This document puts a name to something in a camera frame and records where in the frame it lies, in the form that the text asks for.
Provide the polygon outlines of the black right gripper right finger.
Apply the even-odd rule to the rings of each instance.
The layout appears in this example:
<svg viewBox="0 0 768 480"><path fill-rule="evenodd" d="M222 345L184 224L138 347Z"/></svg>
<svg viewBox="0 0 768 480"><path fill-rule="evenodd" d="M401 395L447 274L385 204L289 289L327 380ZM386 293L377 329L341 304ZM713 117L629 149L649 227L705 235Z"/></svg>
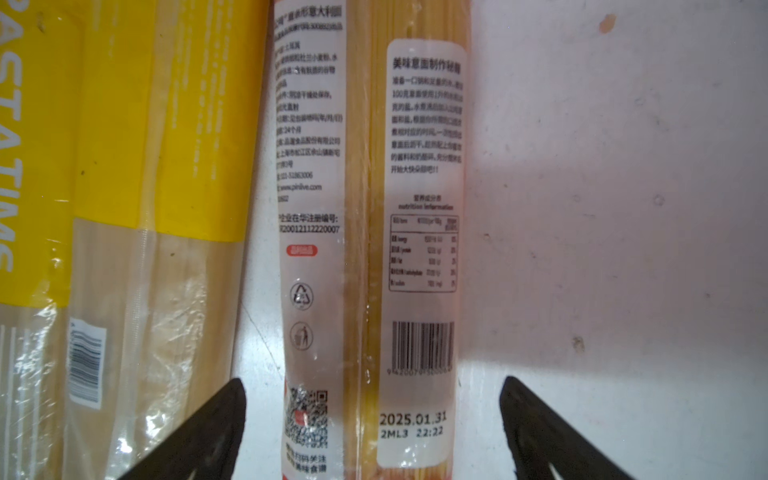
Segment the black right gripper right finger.
<svg viewBox="0 0 768 480"><path fill-rule="evenodd" d="M505 379L499 408L518 479L630 477L518 378Z"/></svg>

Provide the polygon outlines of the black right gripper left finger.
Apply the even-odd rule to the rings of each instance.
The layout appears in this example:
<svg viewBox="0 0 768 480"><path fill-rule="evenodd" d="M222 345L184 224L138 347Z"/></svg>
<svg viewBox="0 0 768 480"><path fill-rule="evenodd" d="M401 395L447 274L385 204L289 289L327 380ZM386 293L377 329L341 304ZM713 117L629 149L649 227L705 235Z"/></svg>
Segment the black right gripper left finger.
<svg viewBox="0 0 768 480"><path fill-rule="evenodd" d="M234 378L121 480L230 480L246 421L246 392Z"/></svg>

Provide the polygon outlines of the yellow spaghetti bag with barcode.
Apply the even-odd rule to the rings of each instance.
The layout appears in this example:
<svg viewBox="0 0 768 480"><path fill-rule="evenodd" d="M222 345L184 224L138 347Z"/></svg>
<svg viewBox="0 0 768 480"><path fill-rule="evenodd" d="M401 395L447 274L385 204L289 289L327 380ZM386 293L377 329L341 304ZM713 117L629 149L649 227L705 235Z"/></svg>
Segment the yellow spaghetti bag with barcode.
<svg viewBox="0 0 768 480"><path fill-rule="evenodd" d="M229 380L266 1L91 1L66 479L116 479Z"/></svg>

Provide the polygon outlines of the red spaghetti bag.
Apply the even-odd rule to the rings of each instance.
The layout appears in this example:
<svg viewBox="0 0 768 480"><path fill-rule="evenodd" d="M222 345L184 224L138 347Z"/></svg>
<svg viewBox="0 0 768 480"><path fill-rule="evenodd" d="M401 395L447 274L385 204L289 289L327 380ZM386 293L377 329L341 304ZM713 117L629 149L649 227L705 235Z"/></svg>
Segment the red spaghetti bag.
<svg viewBox="0 0 768 480"><path fill-rule="evenodd" d="M286 479L448 479L466 1L279 1Z"/></svg>

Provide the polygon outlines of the yellow Pastatime spaghetti bag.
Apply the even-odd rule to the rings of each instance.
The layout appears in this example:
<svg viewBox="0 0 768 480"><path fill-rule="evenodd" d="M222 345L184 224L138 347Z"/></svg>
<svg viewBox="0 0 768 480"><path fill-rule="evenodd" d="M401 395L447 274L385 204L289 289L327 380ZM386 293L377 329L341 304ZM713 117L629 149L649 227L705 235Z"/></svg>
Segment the yellow Pastatime spaghetti bag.
<svg viewBox="0 0 768 480"><path fill-rule="evenodd" d="M61 474L78 1L1 5L1 475Z"/></svg>

